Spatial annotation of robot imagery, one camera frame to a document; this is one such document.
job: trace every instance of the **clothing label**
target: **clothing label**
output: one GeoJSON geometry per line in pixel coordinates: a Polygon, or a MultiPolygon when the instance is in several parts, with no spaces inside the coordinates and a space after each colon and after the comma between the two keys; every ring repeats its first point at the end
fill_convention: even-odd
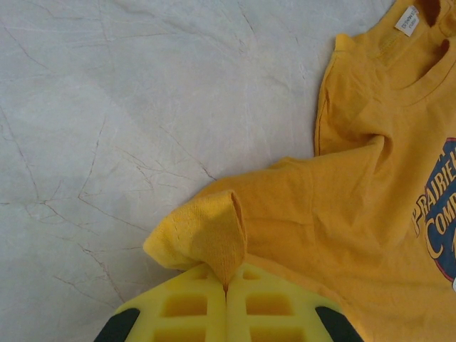
{"type": "Polygon", "coordinates": [[[420,18],[418,18],[418,10],[414,6],[409,6],[405,13],[400,17],[398,23],[394,26],[399,31],[402,31],[407,36],[412,36],[413,31],[418,26],[420,18]]]}

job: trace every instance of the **square hole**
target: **square hole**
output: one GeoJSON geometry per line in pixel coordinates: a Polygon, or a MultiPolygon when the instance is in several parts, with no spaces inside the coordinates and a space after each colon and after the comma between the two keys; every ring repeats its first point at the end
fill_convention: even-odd
{"type": "Polygon", "coordinates": [[[292,316],[290,300],[283,294],[251,294],[246,302],[247,315],[292,316]]]}
{"type": "Polygon", "coordinates": [[[204,328],[162,329],[155,332],[153,342],[205,342],[204,328]]]}
{"type": "Polygon", "coordinates": [[[300,328],[250,328],[252,342],[305,342],[300,328]]]}
{"type": "Polygon", "coordinates": [[[250,271],[249,269],[246,269],[244,273],[242,274],[242,278],[246,280],[258,280],[260,279],[260,276],[256,274],[255,272],[250,271]]]}
{"type": "Polygon", "coordinates": [[[198,271],[198,273],[195,274],[193,279],[194,280],[203,280],[203,279],[207,279],[208,277],[209,277],[209,270],[201,269],[198,271]]]}
{"type": "Polygon", "coordinates": [[[207,298],[201,294],[170,296],[162,311],[162,317],[204,316],[207,314],[207,298]]]}

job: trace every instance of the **yellow t-shirt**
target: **yellow t-shirt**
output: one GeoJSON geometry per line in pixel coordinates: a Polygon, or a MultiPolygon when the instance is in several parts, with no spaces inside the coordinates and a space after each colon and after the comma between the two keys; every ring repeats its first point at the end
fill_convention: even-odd
{"type": "Polygon", "coordinates": [[[456,339],[456,6],[397,1],[339,35],[316,157],[216,181],[145,243],[168,267],[243,261],[337,301],[365,341],[456,339]],[[414,5],[411,36],[394,28],[414,5]]]}

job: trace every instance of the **blue logo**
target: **blue logo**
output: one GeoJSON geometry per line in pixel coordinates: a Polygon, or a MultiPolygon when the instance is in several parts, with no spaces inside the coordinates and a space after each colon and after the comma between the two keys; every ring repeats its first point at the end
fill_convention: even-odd
{"type": "Polygon", "coordinates": [[[456,291],[456,138],[447,139],[413,211],[417,236],[456,291]]]}

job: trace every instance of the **yellow foam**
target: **yellow foam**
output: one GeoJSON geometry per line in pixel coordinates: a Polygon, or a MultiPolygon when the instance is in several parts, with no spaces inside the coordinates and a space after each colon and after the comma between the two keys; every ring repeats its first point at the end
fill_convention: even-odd
{"type": "Polygon", "coordinates": [[[197,266],[123,304],[140,315],[126,342],[332,342],[315,308],[334,302],[244,264],[227,292],[197,266]]]}

